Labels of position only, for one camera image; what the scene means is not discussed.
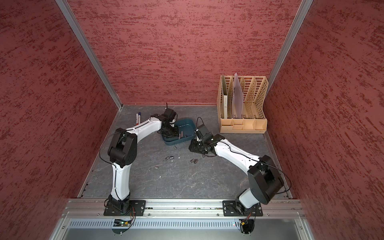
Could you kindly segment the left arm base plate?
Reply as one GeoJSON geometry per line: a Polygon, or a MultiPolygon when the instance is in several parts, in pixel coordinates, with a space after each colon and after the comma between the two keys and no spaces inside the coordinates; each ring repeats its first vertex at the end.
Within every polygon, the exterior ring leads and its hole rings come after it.
{"type": "Polygon", "coordinates": [[[103,215],[106,217],[142,217],[144,215],[146,203],[145,200],[130,200],[129,203],[125,203],[123,206],[123,211],[120,211],[118,207],[109,203],[107,200],[103,215]]]}

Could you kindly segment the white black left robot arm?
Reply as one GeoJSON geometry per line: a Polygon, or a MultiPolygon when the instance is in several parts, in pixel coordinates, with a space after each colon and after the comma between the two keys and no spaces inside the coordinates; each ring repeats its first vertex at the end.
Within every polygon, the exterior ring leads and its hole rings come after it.
{"type": "Polygon", "coordinates": [[[106,211],[114,210],[122,215],[133,212],[134,209],[130,206],[129,179],[131,166],[137,157],[138,143],[155,132],[165,137],[177,137],[179,135],[179,129],[175,125],[177,119],[176,112],[167,110],[161,115],[150,116],[148,120],[134,127],[119,128],[110,135],[112,137],[108,148],[110,160],[107,163],[113,167],[113,183],[106,211]]]}

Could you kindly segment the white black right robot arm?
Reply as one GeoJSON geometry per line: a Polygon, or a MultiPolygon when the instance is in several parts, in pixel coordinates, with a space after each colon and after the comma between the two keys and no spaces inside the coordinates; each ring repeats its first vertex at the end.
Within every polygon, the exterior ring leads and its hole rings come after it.
{"type": "Polygon", "coordinates": [[[193,139],[189,150],[201,155],[212,153],[214,157],[224,158],[247,174],[249,188],[237,198],[239,212],[256,204],[267,205],[275,195],[283,192],[283,171],[278,169],[272,158],[267,155],[252,155],[221,135],[215,135],[206,141],[193,139]]]}

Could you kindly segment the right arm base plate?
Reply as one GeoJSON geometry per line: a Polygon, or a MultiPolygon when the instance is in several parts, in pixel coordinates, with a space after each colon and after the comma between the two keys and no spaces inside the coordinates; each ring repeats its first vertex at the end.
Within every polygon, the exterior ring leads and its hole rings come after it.
{"type": "Polygon", "coordinates": [[[223,213],[225,217],[262,217],[263,211],[260,203],[251,208],[244,207],[239,201],[223,201],[223,213]]]}

